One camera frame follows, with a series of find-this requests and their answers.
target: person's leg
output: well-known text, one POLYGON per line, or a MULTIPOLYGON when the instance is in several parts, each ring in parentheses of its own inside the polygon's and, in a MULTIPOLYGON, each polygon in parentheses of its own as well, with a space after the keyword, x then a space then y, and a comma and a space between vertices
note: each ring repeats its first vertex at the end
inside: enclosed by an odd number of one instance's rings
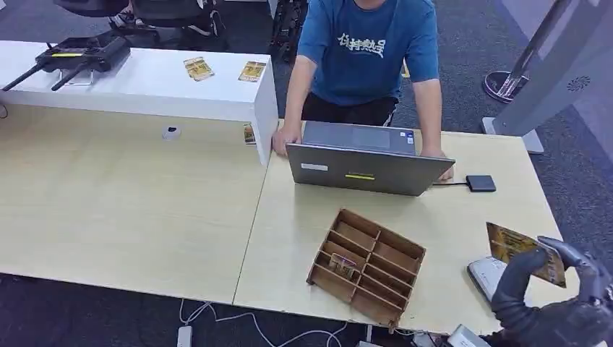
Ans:
POLYGON ((386 97, 373 100, 369 103, 350 106, 344 123, 390 126, 392 115, 398 103, 397 98, 386 97))
POLYGON ((132 1, 129 1, 128 6, 125 9, 122 9, 122 11, 113 17, 112 20, 119 27, 136 24, 134 10, 132 9, 132 1))
POLYGON ((329 103, 313 93, 309 93, 302 108, 302 120, 341 123, 346 113, 346 109, 334 103, 329 103))

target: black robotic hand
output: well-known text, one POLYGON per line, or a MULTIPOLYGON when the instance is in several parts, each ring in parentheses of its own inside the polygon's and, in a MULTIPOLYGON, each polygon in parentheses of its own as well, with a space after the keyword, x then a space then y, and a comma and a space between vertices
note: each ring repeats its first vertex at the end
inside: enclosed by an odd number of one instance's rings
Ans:
POLYGON ((547 261, 544 249, 517 254, 509 262, 492 298, 492 310, 505 340, 521 346, 596 346, 613 333, 613 278, 590 254, 556 239, 540 236, 555 248, 566 268, 579 275, 579 294, 545 307, 526 307, 524 296, 533 271, 547 261))

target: wooden compartment box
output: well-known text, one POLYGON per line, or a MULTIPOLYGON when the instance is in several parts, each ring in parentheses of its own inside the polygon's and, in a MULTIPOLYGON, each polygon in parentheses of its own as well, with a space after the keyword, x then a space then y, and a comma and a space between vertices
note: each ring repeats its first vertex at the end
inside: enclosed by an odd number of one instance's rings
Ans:
POLYGON ((340 210, 306 279, 390 329, 398 326, 426 249, 340 210))

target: floor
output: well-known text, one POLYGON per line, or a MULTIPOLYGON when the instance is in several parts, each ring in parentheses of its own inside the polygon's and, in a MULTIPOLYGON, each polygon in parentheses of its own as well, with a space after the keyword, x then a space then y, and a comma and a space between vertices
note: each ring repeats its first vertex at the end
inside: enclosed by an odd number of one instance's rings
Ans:
MULTIPOLYGON (((455 0, 435 2, 445 100, 443 129, 481 132, 481 118, 496 116, 504 107, 482 92, 482 77, 513 65, 546 6, 528 0, 471 0, 469 5, 455 0)), ((78 17, 51 0, 6 3, 0 11, 0 40, 58 42, 71 35, 106 30, 105 20, 78 17)), ((265 52, 271 24, 265 4, 225 3, 220 11, 232 51, 265 52)), ((274 67, 283 114, 291 69, 284 64, 274 67)), ((600 135, 611 129, 611 120, 603 121, 607 113, 602 111, 610 109, 611 95, 604 91, 595 90, 539 127, 546 153, 533 156, 532 161, 565 240, 589 250, 613 269, 613 215, 609 213, 613 210, 613 164, 611 151, 600 135)), ((417 125, 412 98, 411 86, 406 83, 395 125, 417 125)), ((48 280, 15 281, 5 275, 1 279, 0 347, 153 347, 176 343, 178 299, 48 280)), ((189 302, 191 308, 196 305, 189 302)), ((216 308, 223 317, 251 311, 222 305, 216 308)), ((307 330, 333 331, 342 325, 274 312, 255 314, 264 334, 277 345, 307 330)), ((247 318, 216 325, 211 319, 210 313, 204 313, 194 323, 194 346, 268 346, 247 318)), ((363 337, 364 327, 355 324, 340 334, 343 346, 355 346, 363 337)), ((325 341, 323 335, 314 334, 292 346, 325 346, 325 341)))

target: card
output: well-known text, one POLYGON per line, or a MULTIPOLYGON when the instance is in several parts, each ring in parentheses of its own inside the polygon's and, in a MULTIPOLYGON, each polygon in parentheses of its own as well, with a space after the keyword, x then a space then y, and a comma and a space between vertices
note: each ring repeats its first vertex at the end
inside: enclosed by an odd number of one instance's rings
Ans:
POLYGON ((264 72, 266 63, 258 63, 257 61, 248 61, 243 68, 243 72, 239 77, 239 81, 257 82, 264 72))
POLYGON ((356 263, 343 257, 338 253, 332 253, 332 257, 330 258, 330 263, 328 263, 328 268, 333 272, 351 280, 353 277, 353 272, 356 269, 356 263))
POLYGON ((245 134, 245 145, 255 145, 255 135, 251 123, 243 124, 245 134))
POLYGON ((196 82, 206 80, 207 78, 215 75, 213 70, 201 56, 193 59, 187 59, 183 62, 183 64, 185 64, 187 74, 196 82))
POLYGON ((547 263, 532 274, 556 286, 566 288, 564 263, 556 249, 542 244, 526 235, 520 234, 517 231, 497 226, 493 223, 487 223, 487 234, 492 256, 507 264, 516 254, 527 252, 538 247, 545 249, 548 258, 547 263))

